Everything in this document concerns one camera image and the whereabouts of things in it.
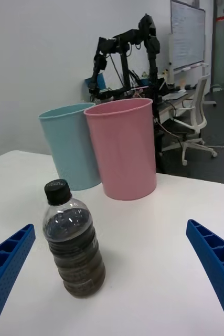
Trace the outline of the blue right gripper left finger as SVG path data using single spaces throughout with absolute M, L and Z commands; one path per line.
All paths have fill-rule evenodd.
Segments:
M 0 315 L 35 239 L 28 224 L 0 244 Z

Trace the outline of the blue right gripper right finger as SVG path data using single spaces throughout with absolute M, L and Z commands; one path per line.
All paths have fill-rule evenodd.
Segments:
M 187 222 L 186 236 L 224 311 L 224 240 L 192 219 Z

